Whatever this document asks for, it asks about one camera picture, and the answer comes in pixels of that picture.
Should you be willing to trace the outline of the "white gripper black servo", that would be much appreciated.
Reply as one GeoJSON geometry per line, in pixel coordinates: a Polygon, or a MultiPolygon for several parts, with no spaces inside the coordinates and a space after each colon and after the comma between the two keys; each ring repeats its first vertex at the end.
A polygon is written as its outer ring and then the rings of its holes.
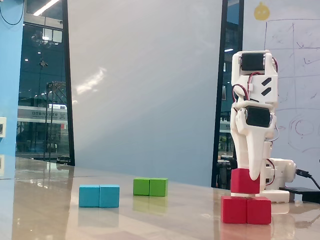
{"type": "Polygon", "coordinates": [[[242,100],[231,106],[231,136],[237,167],[249,169],[255,181],[261,171],[265,141],[277,139],[277,117],[271,104],[242,100]]]}

